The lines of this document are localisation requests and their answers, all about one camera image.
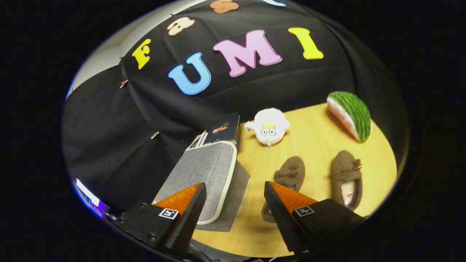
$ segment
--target gray speaker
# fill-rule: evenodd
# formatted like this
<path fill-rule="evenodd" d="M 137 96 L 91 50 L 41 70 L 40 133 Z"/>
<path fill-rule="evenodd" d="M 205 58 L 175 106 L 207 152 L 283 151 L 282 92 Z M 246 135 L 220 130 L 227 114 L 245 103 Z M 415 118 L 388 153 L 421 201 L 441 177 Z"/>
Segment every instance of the gray speaker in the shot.
<path fill-rule="evenodd" d="M 189 186 L 204 182 L 207 198 L 198 225 L 215 221 L 222 210 L 236 163 L 236 147 L 219 141 L 188 149 L 173 168 L 154 203 Z"/>

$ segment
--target book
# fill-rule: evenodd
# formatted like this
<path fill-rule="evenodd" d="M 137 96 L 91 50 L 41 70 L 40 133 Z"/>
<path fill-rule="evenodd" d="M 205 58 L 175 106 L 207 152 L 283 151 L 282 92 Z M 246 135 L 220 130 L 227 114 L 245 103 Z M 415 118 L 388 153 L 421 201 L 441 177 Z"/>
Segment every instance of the book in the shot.
<path fill-rule="evenodd" d="M 195 148 L 195 147 L 200 147 L 201 145 L 204 144 L 204 141 L 207 137 L 207 130 L 205 130 L 204 132 L 202 132 L 202 134 L 198 135 L 194 141 L 191 143 L 191 145 L 186 148 L 186 150 L 188 149 L 191 149 L 191 148 Z"/>
<path fill-rule="evenodd" d="M 240 141 L 240 115 L 238 112 L 225 115 L 214 121 L 204 145 L 223 140 L 232 142 L 238 148 Z"/>

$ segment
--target letter m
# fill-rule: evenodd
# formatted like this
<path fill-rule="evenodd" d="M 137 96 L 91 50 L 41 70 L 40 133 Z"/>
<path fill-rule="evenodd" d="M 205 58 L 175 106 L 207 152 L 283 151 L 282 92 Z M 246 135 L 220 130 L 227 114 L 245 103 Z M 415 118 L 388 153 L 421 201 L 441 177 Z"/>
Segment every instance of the letter m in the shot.
<path fill-rule="evenodd" d="M 214 51 L 219 51 L 230 66 L 230 76 L 237 77 L 246 72 L 246 67 L 241 66 L 238 60 L 254 69 L 256 67 L 256 52 L 259 54 L 259 64 L 269 66 L 281 61 L 265 38 L 264 30 L 253 30 L 246 34 L 246 47 L 233 41 L 224 40 L 213 46 Z"/>

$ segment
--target brown slipper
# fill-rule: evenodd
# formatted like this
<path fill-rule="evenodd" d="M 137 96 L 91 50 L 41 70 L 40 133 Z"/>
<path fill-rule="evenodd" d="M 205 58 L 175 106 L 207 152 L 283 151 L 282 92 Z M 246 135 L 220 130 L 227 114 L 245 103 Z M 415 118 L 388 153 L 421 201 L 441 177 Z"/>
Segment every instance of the brown slipper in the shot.
<path fill-rule="evenodd" d="M 361 160 L 345 150 L 332 162 L 332 198 L 351 211 L 359 206 L 363 195 L 361 167 Z"/>
<path fill-rule="evenodd" d="M 302 183 L 304 182 L 304 176 L 304 162 L 300 157 L 294 156 L 288 158 L 281 168 L 275 171 L 274 182 L 299 192 Z M 272 212 L 270 212 L 267 202 L 262 208 L 262 218 L 266 222 L 275 223 L 274 216 L 272 216 Z"/>

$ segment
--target foam letter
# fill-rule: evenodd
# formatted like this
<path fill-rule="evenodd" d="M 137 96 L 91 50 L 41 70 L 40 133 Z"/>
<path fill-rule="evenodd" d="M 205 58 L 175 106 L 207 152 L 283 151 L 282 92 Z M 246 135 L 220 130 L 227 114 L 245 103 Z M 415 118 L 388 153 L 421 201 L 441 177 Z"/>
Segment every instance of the foam letter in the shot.
<path fill-rule="evenodd" d="M 199 82 L 195 84 L 191 83 L 184 74 L 182 65 L 176 66 L 168 73 L 168 77 L 175 81 L 179 89 L 190 96 L 200 93 L 210 84 L 211 75 L 206 65 L 202 62 L 201 56 L 202 54 L 197 52 L 186 59 L 186 63 L 192 64 L 201 76 Z"/>
<path fill-rule="evenodd" d="M 226 13 L 228 11 L 236 10 L 240 5 L 233 2 L 233 0 L 218 0 L 212 2 L 210 7 L 213 8 L 213 11 L 219 14 Z"/>
<path fill-rule="evenodd" d="M 224 40 L 213 46 L 214 51 L 219 51 L 230 66 L 230 76 L 237 77 L 246 72 L 246 67 L 240 66 L 236 59 L 243 61 L 250 68 L 256 67 L 256 52 L 259 54 L 259 64 L 269 66 L 281 61 L 265 38 L 264 30 L 253 30 L 246 34 L 246 47 L 233 41 Z"/>
<path fill-rule="evenodd" d="M 279 2 L 276 2 L 275 0 L 262 0 L 268 4 L 271 4 L 271 5 L 274 5 L 274 6 L 278 6 L 278 7 L 285 7 L 287 5 L 285 5 L 284 3 L 279 3 Z"/>
<path fill-rule="evenodd" d="M 195 20 L 191 20 L 187 17 L 182 17 L 180 19 L 177 19 L 167 27 L 167 30 L 169 30 L 168 34 L 176 35 L 179 32 L 183 31 L 183 29 L 192 26 L 194 22 Z"/>
<path fill-rule="evenodd" d="M 310 60 L 323 58 L 323 53 L 315 46 L 314 41 L 312 41 L 312 38 L 309 35 L 311 33 L 309 30 L 305 28 L 288 28 L 288 32 L 296 35 L 298 38 L 302 48 L 304 49 L 302 56 L 304 56 L 305 59 Z"/>
<path fill-rule="evenodd" d="M 147 46 L 151 42 L 150 39 L 144 40 L 144 42 L 133 52 L 133 55 L 136 58 L 139 69 L 141 69 L 149 60 L 150 57 L 145 56 L 150 52 L 149 47 Z"/>

